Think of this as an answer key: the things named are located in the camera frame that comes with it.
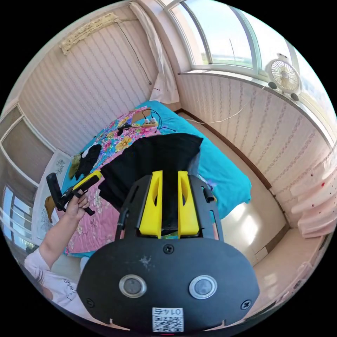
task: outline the floral blanket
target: floral blanket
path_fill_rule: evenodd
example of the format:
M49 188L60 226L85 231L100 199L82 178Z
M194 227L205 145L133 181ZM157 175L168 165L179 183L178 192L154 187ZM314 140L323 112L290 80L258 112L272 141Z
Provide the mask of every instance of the floral blanket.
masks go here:
M142 128L139 125L139 127L124 130L122 135L117 136L118 127L126 122L131 124L134 113L145 110L146 108L147 107L142 107L141 109L130 111L116 121L113 121L97 135L96 142L102 145L102 151L92 172L111 162L137 139L160 134L159 131L155 133L156 127ZM77 253L93 253L115 239L119 212L112 207L110 203L99 196L98 185L103 179L104 178L91 186L87 192L90 208L95 211L95 214L93 216L85 214L81 219L76 232L73 234L65 250L66 255L76 256ZM59 217L62 217L64 214L62 211L57 211L57 213Z

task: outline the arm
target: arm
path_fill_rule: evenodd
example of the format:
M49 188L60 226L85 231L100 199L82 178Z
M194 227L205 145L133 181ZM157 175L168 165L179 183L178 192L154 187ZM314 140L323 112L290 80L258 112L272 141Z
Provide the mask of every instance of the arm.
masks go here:
M49 268L63 253L79 221L85 214L83 208L87 208L89 205L88 198L85 195L80 198L73 196L63 217L47 232L39 251Z

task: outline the electric fan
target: electric fan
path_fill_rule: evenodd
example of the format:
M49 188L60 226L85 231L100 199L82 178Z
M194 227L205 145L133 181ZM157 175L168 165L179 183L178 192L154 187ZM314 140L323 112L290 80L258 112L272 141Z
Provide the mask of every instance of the electric fan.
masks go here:
M279 89L282 94L289 94L294 101L298 101L298 94L302 90L302 83L296 69L289 63L289 59L277 53L278 59L271 60L265 68L269 75L268 85L272 89Z

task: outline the sticker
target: sticker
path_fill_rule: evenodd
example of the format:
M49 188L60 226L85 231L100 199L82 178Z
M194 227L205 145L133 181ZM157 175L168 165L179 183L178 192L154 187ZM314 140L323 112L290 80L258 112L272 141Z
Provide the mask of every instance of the sticker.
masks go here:
M153 332L184 332L182 308L152 308Z

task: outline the striped wallpaper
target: striped wallpaper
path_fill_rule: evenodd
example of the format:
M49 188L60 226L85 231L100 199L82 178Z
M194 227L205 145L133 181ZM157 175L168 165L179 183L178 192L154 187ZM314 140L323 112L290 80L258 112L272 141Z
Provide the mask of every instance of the striped wallpaper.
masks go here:
M203 121L225 119L237 113L256 92L258 95L237 116L211 126L239 148L272 185L281 207L291 213L296 203L290 188L329 152L316 128L283 99L245 82L201 74L180 75L183 109Z
M67 56L55 46L19 96L35 128L69 155L79 152L112 120L148 100L157 77L140 22L129 7L113 12L128 20L120 27L137 56L119 26L110 25L76 44Z

